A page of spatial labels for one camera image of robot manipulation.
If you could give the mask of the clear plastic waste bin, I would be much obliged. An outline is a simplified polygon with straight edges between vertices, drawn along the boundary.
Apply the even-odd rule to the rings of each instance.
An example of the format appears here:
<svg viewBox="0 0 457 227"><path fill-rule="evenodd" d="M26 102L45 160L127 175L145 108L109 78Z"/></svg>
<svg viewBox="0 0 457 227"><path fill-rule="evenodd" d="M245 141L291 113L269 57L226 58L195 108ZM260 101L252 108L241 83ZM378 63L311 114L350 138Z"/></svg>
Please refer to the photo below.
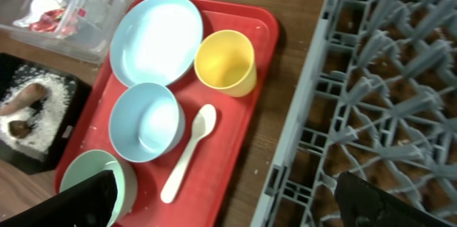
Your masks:
<svg viewBox="0 0 457 227"><path fill-rule="evenodd" d="M25 44L90 63L101 63L108 53L117 25L133 0L65 1L67 12L58 29L51 33L38 33L12 25L14 20L21 19L28 13L31 0L1 0L1 30ZM80 8L86 10L86 15L78 17L76 33L58 39L57 36L69 23L71 15Z"/></svg>

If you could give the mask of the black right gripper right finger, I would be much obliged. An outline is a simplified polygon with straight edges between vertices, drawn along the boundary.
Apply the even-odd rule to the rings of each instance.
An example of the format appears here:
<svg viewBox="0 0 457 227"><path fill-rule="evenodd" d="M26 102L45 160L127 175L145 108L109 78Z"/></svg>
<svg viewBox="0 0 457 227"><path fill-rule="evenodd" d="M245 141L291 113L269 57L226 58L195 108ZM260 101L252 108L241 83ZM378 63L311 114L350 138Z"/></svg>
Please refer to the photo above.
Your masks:
<svg viewBox="0 0 457 227"><path fill-rule="evenodd" d="M345 227L449 227L348 171L339 175L334 197Z"/></svg>

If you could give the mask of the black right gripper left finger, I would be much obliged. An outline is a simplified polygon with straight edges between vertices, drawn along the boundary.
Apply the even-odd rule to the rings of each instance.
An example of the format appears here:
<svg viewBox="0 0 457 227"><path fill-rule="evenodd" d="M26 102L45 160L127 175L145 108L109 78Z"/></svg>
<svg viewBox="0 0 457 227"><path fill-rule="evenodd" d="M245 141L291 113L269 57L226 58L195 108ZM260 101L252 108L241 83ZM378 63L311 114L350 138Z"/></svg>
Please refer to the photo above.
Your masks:
<svg viewBox="0 0 457 227"><path fill-rule="evenodd" d="M1 227L107 226L118 195L114 172L104 170L1 222Z"/></svg>

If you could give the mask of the white plastic spoon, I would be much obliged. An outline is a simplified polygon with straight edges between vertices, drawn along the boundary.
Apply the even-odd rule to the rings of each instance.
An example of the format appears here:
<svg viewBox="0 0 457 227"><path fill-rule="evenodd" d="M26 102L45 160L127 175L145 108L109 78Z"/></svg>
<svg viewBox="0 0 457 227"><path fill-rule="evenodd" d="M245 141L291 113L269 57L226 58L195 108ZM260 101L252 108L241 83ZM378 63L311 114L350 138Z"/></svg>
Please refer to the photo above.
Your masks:
<svg viewBox="0 0 457 227"><path fill-rule="evenodd" d="M162 202L172 203L174 201L199 141L213 131L216 120L217 113L213 105L206 104L199 109L191 126L189 142L161 191L160 199Z"/></svg>

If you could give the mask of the red and white wrapper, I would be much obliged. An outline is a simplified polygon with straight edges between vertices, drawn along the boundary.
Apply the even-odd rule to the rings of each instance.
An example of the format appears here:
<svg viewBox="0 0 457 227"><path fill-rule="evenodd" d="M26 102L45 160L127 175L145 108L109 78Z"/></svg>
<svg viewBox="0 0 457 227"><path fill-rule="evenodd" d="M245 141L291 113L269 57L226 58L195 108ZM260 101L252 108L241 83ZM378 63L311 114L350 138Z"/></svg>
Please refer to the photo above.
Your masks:
<svg viewBox="0 0 457 227"><path fill-rule="evenodd" d="M31 0L28 13L21 19L14 20L12 25L38 33L51 33L58 29L66 12L65 0ZM85 15L85 9L78 9L71 15L69 23L62 28L57 38L62 39L75 34L78 17L85 17Z"/></svg>

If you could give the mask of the black waste tray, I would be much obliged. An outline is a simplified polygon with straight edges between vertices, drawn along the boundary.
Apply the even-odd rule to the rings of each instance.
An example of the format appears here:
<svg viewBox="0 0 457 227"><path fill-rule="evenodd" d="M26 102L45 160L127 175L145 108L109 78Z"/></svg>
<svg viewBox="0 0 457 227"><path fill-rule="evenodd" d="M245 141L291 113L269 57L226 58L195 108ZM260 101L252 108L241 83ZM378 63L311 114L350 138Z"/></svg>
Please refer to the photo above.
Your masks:
<svg viewBox="0 0 457 227"><path fill-rule="evenodd" d="M55 124L57 132L51 137L51 145L46 153L42 154L28 148L14 149L6 144L5 138L1 139L1 160L28 175L56 168L69 142L71 129L75 127L91 92L90 85L72 74L2 53L1 97L4 98L7 89L19 84L21 79L32 77L34 74L55 74L61 77L66 91L69 92L69 105L64 109L63 119Z"/></svg>

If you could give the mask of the light green bowl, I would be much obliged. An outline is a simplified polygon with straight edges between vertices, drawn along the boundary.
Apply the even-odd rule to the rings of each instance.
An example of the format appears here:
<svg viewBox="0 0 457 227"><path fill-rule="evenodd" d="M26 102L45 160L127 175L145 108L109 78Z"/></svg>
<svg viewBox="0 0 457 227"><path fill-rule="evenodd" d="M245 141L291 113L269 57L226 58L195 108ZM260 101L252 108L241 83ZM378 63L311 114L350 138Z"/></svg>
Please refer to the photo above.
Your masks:
<svg viewBox="0 0 457 227"><path fill-rule="evenodd" d="M136 174L124 159L100 149L83 152L69 164L61 180L59 192L104 170L113 171L118 190L116 202L107 223L107 226L112 226L131 211L138 193Z"/></svg>

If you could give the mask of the grey dishwasher rack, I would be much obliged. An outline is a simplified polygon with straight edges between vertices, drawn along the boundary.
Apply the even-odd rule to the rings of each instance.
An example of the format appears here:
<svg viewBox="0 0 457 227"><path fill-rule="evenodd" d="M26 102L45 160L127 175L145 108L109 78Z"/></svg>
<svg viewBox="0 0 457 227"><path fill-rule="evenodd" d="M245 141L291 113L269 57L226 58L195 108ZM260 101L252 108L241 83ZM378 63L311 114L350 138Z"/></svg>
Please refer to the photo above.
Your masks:
<svg viewBox="0 0 457 227"><path fill-rule="evenodd" d="M456 224L456 0L324 0L252 226L342 226L352 173Z"/></svg>

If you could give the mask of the light blue bowl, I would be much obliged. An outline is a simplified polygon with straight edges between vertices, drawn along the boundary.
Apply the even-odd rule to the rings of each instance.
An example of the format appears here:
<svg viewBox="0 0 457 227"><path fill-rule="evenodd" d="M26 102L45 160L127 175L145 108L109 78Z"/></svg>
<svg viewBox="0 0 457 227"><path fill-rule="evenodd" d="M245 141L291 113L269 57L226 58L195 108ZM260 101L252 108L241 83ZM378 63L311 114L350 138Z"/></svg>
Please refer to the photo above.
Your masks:
<svg viewBox="0 0 457 227"><path fill-rule="evenodd" d="M144 163L173 150L185 127L184 110L171 90L142 83L125 90L114 104L109 138L122 158Z"/></svg>

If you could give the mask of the red serving tray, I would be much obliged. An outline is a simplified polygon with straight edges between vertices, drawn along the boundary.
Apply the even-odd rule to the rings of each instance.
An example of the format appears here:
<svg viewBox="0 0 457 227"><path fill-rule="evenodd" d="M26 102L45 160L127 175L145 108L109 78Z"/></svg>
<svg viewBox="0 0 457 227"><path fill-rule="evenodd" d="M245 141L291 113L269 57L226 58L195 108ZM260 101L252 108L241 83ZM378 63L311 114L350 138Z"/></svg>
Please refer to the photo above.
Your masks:
<svg viewBox="0 0 457 227"><path fill-rule="evenodd" d="M186 116L185 133L180 144L164 156L147 163L131 163L138 193L131 211L117 222L119 226L214 226L271 65L279 31L270 11L223 1L190 1L202 15L205 37L215 31L232 29L250 39L256 57L256 87L243 97L227 96L201 83L193 67L170 85ZM109 140L109 117L126 89L112 74L107 56L56 167L57 193L67 167L79 154L102 149L117 155ZM161 190L189 141L197 111L205 104L212 104L217 110L214 130L196 147L174 201L163 203Z"/></svg>

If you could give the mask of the light blue plate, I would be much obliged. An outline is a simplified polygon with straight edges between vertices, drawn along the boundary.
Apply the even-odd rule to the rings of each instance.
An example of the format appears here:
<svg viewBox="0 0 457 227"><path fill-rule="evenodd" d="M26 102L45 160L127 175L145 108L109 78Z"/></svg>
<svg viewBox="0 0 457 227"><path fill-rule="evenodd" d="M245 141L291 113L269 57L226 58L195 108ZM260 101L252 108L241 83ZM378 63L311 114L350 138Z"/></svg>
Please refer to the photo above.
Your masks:
<svg viewBox="0 0 457 227"><path fill-rule="evenodd" d="M192 66L203 40L200 11L190 0L144 0L121 20L109 60L125 86L168 86Z"/></svg>

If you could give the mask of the dark brown food lump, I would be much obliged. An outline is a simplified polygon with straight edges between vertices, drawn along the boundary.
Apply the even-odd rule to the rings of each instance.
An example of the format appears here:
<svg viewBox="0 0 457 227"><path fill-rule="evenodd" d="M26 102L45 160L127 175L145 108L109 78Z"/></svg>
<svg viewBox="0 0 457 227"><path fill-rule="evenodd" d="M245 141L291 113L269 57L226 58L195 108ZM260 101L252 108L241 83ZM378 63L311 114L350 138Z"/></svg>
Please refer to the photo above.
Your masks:
<svg viewBox="0 0 457 227"><path fill-rule="evenodd" d="M8 123L9 134L14 138L25 138L31 132L32 128L27 121L10 121Z"/></svg>

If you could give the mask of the yellow plastic cup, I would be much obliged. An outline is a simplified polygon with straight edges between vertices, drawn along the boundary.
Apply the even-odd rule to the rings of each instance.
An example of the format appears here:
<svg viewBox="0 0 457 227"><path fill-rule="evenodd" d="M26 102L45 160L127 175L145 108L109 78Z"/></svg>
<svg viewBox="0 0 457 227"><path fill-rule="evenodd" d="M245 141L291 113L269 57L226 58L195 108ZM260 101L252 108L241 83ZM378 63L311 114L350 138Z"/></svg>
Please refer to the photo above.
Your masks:
<svg viewBox="0 0 457 227"><path fill-rule="evenodd" d="M239 31L216 31L202 41L194 71L200 82L211 89L232 97L245 96L257 81L253 44Z"/></svg>

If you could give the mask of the white rice pile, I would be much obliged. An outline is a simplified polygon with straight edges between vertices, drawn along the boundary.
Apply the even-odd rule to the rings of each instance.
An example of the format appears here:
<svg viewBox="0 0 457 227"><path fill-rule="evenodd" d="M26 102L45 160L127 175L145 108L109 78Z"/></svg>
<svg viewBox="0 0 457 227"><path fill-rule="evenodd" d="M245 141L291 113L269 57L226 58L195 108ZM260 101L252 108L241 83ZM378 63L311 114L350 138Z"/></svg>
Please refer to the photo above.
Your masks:
<svg viewBox="0 0 457 227"><path fill-rule="evenodd" d="M12 83L1 96L1 105L12 101L20 91L33 83L46 88L45 97L16 113L2 116L1 141L15 151L39 158L48 153L57 135L71 97L76 92L76 81L70 76L22 64L14 70ZM8 126L12 121L25 121L31 127L31 133L24 138L12 136Z"/></svg>

